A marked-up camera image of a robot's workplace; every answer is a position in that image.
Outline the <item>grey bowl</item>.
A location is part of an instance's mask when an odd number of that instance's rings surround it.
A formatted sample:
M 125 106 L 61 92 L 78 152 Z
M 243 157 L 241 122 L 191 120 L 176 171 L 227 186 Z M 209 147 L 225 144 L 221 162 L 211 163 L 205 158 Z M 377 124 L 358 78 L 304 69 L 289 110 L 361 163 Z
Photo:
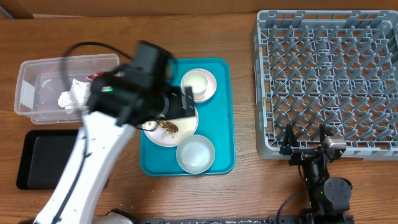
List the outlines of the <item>grey bowl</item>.
M 178 165 L 190 174 L 206 172 L 214 163 L 215 147 L 201 135 L 191 135 L 180 142 L 176 150 Z

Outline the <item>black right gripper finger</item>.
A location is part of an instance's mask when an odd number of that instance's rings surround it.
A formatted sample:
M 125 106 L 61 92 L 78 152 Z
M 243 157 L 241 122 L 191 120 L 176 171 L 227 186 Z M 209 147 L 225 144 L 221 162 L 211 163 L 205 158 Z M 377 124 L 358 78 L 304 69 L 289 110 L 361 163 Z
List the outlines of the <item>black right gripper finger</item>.
M 325 124 L 319 125 L 319 134 L 320 134 L 320 143 L 323 143 L 324 140 L 325 140 L 327 137 L 333 135 L 333 134 L 331 133 L 331 131 L 327 128 L 327 126 L 326 126 Z
M 294 131 L 292 129 L 291 124 L 287 124 L 285 127 L 285 136 L 282 142 L 283 147 L 295 147 L 296 146 L 296 137 Z

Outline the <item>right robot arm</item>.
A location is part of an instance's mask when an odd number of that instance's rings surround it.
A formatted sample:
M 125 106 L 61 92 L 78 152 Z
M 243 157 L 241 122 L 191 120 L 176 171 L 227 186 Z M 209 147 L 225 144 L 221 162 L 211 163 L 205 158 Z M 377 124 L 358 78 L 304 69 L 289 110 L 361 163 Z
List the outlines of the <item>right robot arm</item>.
M 289 165 L 297 166 L 306 189 L 290 196 L 278 209 L 276 223 L 354 223 L 345 212 L 350 209 L 352 183 L 341 177 L 330 177 L 327 165 L 338 160 L 346 150 L 346 142 L 324 125 L 319 125 L 320 143 L 317 147 L 300 147 L 291 125 L 279 153 L 290 156 Z M 294 198 L 308 194 L 310 208 L 302 209 L 295 218 L 282 218 L 283 208 Z

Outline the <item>white tissue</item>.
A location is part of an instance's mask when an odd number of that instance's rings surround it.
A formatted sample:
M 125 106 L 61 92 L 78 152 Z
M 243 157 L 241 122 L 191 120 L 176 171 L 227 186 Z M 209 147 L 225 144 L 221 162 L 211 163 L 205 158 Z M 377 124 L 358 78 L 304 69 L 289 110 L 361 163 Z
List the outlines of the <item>white tissue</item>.
M 90 87 L 90 82 L 81 82 L 73 79 L 70 90 L 62 92 L 59 96 L 59 107 L 68 110 L 69 113 L 76 108 L 84 107 L 90 97 Z

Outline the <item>white cup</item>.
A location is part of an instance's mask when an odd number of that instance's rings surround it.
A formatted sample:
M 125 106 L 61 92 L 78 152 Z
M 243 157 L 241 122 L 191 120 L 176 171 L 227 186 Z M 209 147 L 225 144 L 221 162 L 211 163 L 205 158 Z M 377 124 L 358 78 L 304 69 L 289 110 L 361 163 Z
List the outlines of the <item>white cup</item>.
M 208 79 L 198 70 L 188 72 L 183 78 L 183 87 L 191 87 L 195 97 L 202 97 L 207 89 Z

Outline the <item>grey dishwasher rack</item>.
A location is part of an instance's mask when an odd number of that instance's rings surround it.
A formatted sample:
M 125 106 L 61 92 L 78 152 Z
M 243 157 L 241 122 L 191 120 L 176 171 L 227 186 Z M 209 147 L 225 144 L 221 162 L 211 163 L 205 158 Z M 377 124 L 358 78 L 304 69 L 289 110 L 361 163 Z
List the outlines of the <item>grey dishwasher rack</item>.
M 345 157 L 397 159 L 396 11 L 259 11 L 252 65 L 259 157 L 282 158 L 287 125 L 316 146 L 324 124 Z

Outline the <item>teal plastic tray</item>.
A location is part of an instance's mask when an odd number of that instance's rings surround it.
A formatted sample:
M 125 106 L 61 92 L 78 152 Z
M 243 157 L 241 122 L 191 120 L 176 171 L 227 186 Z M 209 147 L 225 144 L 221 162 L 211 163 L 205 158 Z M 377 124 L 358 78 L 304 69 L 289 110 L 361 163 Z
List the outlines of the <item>teal plastic tray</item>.
M 205 175 L 226 174 L 236 162 L 233 97 L 229 65 L 221 58 L 183 58 L 177 60 L 178 73 L 173 85 L 180 85 L 183 76 L 193 69 L 209 71 L 216 80 L 215 94 L 203 103 L 196 103 L 198 128 L 196 134 L 208 138 L 215 147 L 213 165 Z M 150 176 L 189 175 L 177 162 L 176 147 L 163 147 L 141 132 L 140 165 Z

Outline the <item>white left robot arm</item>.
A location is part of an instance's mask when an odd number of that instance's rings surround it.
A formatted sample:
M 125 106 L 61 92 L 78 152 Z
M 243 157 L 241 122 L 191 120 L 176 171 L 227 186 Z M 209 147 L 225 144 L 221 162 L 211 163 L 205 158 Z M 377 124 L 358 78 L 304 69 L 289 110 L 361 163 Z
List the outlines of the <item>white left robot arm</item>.
M 102 73 L 75 107 L 82 126 L 50 200 L 34 223 L 91 223 L 96 204 L 120 153 L 138 126 L 195 115 L 191 88 L 171 85 L 177 61 L 169 51 L 140 41 L 130 63 Z

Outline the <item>large pink plate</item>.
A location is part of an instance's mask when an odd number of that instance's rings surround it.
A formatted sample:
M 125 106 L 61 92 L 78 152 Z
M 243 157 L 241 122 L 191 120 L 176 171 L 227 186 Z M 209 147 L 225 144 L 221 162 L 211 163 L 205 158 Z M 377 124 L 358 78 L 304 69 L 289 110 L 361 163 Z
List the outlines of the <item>large pink plate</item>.
M 194 135 L 198 127 L 198 111 L 195 108 L 195 116 L 190 118 L 180 118 L 168 120 L 176 124 L 179 128 L 178 133 L 162 137 L 164 130 L 157 124 L 157 121 L 148 121 L 141 128 L 144 134 L 155 144 L 163 147 L 178 146 L 180 142 L 188 136 Z

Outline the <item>red snack wrapper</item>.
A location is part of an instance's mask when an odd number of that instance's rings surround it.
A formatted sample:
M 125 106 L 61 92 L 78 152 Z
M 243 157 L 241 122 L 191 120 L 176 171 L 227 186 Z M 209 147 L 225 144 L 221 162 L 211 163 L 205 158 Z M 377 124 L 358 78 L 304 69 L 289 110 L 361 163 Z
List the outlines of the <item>red snack wrapper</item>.
M 89 81 L 91 81 L 91 80 L 93 80 L 93 79 L 95 79 L 95 78 L 97 78 L 97 77 L 100 77 L 100 76 L 102 76 L 102 73 L 101 73 L 101 72 L 95 73 L 95 74 L 93 74 L 93 75 L 88 75 L 88 76 L 86 77 L 86 79 L 89 80 Z

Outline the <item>black tray bin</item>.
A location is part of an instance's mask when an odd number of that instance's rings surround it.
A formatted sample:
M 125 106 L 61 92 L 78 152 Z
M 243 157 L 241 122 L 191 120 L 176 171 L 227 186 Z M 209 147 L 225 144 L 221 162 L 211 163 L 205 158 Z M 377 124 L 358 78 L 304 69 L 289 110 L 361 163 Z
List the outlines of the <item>black tray bin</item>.
M 75 145 L 76 129 L 31 130 L 24 139 L 16 186 L 21 190 L 53 190 Z

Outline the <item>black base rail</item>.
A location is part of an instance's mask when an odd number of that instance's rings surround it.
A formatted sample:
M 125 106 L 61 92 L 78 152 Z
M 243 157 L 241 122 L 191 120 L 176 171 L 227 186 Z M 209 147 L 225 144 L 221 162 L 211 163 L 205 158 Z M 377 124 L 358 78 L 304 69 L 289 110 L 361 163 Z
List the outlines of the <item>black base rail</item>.
M 299 224 L 305 223 L 301 221 L 299 216 L 284 215 L 279 217 L 281 224 Z M 267 218 L 233 218 L 233 219 L 191 219 L 191 220 L 164 220 L 163 218 L 140 219 L 134 221 L 135 224 L 276 224 L 276 216 L 269 216 Z M 344 221 L 321 221 L 320 223 L 349 223 L 354 224 L 352 216 L 346 217 Z

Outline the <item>clear plastic bin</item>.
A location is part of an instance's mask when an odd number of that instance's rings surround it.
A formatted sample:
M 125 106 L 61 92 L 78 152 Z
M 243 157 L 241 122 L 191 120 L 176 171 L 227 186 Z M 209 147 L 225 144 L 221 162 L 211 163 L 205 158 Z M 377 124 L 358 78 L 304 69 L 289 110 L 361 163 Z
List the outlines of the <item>clear plastic bin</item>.
M 67 91 L 60 76 L 60 58 L 28 60 L 21 64 L 17 78 L 14 111 L 34 124 L 74 123 L 80 117 L 58 105 Z M 80 55 L 68 58 L 70 81 L 87 82 L 88 76 L 112 70 L 119 65 L 116 54 Z

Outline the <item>brown food scrap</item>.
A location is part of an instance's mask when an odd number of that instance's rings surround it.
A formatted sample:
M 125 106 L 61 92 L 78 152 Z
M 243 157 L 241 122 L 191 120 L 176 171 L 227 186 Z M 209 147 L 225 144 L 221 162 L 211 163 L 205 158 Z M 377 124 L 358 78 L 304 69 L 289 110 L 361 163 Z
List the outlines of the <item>brown food scrap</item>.
M 164 130 L 163 138 L 178 133 L 179 128 L 176 124 L 170 121 L 158 121 L 157 124 Z

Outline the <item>pink small saucer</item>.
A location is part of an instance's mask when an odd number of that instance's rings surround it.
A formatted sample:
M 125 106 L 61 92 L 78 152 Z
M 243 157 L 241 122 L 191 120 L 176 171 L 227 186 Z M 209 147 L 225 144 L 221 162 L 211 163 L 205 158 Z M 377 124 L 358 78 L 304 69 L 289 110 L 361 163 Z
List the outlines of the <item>pink small saucer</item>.
M 207 79 L 208 79 L 208 86 L 207 86 L 205 94 L 202 97 L 193 96 L 195 102 L 202 103 L 202 102 L 205 102 L 205 101 L 209 100 L 215 94 L 216 87 L 217 87 L 216 78 L 208 70 L 205 70 L 205 69 L 202 69 L 202 68 L 196 68 L 196 69 L 193 69 L 193 70 L 198 70 L 198 71 L 203 72 L 206 75 Z M 185 93 L 185 87 L 183 87 L 183 78 L 184 78 L 184 76 L 182 77 L 182 81 L 180 83 L 180 87 L 181 87 L 183 93 Z

